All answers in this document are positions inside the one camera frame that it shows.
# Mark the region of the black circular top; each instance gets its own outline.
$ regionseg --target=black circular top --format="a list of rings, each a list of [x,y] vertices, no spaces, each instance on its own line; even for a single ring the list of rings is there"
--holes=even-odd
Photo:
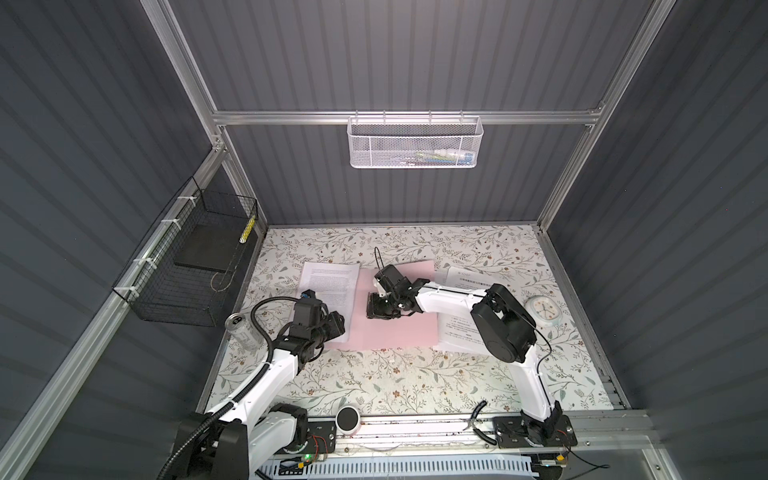
[[[339,424],[339,428],[347,432],[354,430],[359,420],[357,411],[352,407],[343,407],[336,414],[336,423]]]

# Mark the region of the black wire basket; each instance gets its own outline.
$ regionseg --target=black wire basket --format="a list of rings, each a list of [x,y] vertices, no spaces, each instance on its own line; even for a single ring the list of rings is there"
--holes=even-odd
[[[258,240],[257,232],[252,231],[256,229],[257,211],[254,198],[198,189],[174,220],[162,220],[167,225],[157,246],[140,260],[136,260],[140,249],[132,256],[134,260],[118,277],[139,262],[132,284],[116,283],[113,291],[143,320],[223,325],[237,301]],[[187,241],[191,242],[196,230],[202,228],[227,233],[226,251],[232,255],[228,264],[226,260],[222,263],[224,268],[205,270],[180,264],[182,256],[189,257]]]

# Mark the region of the wire basket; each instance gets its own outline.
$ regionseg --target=wire basket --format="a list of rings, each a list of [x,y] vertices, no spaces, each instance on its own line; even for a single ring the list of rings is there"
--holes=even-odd
[[[472,168],[477,165],[480,118],[458,123],[359,123],[349,118],[349,163],[354,168]]]
[[[235,239],[237,245],[223,272],[182,266],[177,264],[177,257],[197,226],[240,232],[242,238],[247,228],[255,228],[256,217],[257,202],[251,197],[198,189],[175,219],[162,220],[164,232],[157,246],[125,267],[124,272],[132,263],[141,263],[132,284],[116,283],[113,291],[143,320],[197,326],[223,324],[245,280],[257,232],[248,234],[245,243]]]

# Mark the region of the clock face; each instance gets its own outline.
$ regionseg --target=clock face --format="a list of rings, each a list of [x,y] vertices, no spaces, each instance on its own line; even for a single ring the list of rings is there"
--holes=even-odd
[[[534,296],[526,302],[529,313],[544,320],[552,322],[560,317],[560,307],[548,296]]]

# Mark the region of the floral pattern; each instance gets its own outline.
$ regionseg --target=floral pattern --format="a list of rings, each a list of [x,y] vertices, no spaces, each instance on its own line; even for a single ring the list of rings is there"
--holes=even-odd
[[[433,259],[439,270],[460,266],[491,274],[522,303],[534,295],[552,297],[564,315],[559,326],[541,330],[553,348],[542,363],[552,394],[565,410],[611,409],[529,226],[272,229],[245,308],[268,296],[295,295],[307,261],[375,267],[373,247],[380,249],[385,263]],[[274,336],[288,321],[291,308],[285,302],[268,303],[258,319]],[[264,353],[247,352],[230,341],[209,406],[229,395],[263,361]],[[357,403],[369,414],[468,413],[482,399],[488,400],[487,412],[520,409],[518,391],[503,362],[430,348],[328,350],[278,395],[278,400],[302,406],[310,415],[332,415],[345,402]]]

